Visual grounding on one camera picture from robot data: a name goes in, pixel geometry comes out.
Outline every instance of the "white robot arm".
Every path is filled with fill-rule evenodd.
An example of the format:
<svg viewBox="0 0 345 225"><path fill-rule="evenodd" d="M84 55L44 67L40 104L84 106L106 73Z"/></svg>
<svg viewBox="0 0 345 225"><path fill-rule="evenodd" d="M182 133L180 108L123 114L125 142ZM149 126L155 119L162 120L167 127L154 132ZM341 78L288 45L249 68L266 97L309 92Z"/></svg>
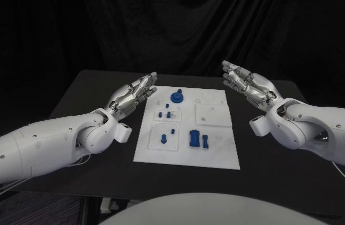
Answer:
<svg viewBox="0 0 345 225"><path fill-rule="evenodd" d="M116 139L126 143L132 128L119 123L156 92L158 73L125 85L106 108L90 114L45 120L0 137L0 184L67 167L86 155L102 153Z"/></svg>
<svg viewBox="0 0 345 225"><path fill-rule="evenodd" d="M345 109L317 107L283 98L276 86L260 74L223 62L224 84L243 93L266 112L250 121L257 136L272 133L289 149L305 149L345 165Z"/></svg>

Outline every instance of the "black backdrop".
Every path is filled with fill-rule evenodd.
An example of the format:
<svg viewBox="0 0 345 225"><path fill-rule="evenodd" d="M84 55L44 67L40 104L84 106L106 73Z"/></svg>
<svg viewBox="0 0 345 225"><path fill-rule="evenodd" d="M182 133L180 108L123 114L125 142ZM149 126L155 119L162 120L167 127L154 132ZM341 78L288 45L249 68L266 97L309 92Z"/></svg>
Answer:
<svg viewBox="0 0 345 225"><path fill-rule="evenodd" d="M221 76L227 59L345 107L345 0L0 1L0 134L47 118L83 69Z"/></svg>

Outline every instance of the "cable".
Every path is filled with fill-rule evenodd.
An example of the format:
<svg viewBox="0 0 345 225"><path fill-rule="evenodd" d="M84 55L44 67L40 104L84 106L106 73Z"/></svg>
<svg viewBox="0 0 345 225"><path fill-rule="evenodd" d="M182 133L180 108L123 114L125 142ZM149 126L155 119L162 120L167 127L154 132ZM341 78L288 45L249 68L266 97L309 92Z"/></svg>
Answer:
<svg viewBox="0 0 345 225"><path fill-rule="evenodd" d="M6 185L2 189L8 188L8 187L9 187L9 188L0 192L0 195L5 194L11 189L14 189L21 183L24 183L24 182L25 182L27 180L29 180L29 179L31 179L31 178L24 179L24 180L18 180L16 182L12 183L12 184L16 183L12 187L9 187L12 184Z"/></svg>
<svg viewBox="0 0 345 225"><path fill-rule="evenodd" d="M91 157L91 154L89 155L89 159L87 159L86 162L81 163L81 161L83 161L83 158L81 158L81 161L80 161L77 164L71 164L71 165L65 166L65 168L67 168L67 167L74 167L74 166L77 166L77 165L83 165L83 164L86 164L86 163L89 162L89 160L90 160L90 157Z"/></svg>
<svg viewBox="0 0 345 225"><path fill-rule="evenodd" d="M338 169L340 173L343 174L343 176L345 177L345 174L344 174L344 172L341 171L341 169L338 168L337 164L335 164L334 162L333 162L333 164L334 164L334 166L337 167L337 169Z"/></svg>

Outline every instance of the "white board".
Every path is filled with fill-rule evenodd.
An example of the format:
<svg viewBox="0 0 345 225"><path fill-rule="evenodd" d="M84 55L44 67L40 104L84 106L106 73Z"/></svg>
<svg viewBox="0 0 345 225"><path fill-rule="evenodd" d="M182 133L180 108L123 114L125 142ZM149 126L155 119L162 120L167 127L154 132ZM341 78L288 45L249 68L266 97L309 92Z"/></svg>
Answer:
<svg viewBox="0 0 345 225"><path fill-rule="evenodd" d="M226 91L167 86L156 88L146 103L135 162L240 170ZM182 89L182 103L171 100L178 89ZM190 146L191 130L200 131L201 147L197 148ZM208 149L203 148L203 135L208 136Z"/></svg>

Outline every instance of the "black table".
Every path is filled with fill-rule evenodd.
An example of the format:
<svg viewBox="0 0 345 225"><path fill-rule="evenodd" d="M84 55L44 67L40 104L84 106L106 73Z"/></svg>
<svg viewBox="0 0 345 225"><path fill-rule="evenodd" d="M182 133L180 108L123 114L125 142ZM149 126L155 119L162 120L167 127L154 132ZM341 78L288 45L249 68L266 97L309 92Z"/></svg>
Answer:
<svg viewBox="0 0 345 225"><path fill-rule="evenodd" d="M51 118L103 108L113 92L142 76L83 71ZM283 97L307 101L294 82L273 83ZM223 85L223 78L159 75L156 85L226 90L242 170L133 162L146 107L142 103L122 121L133 128L128 143L115 141L84 165L32 178L16 190L136 200L180 193L224 193L269 201L304 213L345 214L345 179L333 163L309 151L285 148L272 135L255 135L249 121L263 112Z"/></svg>

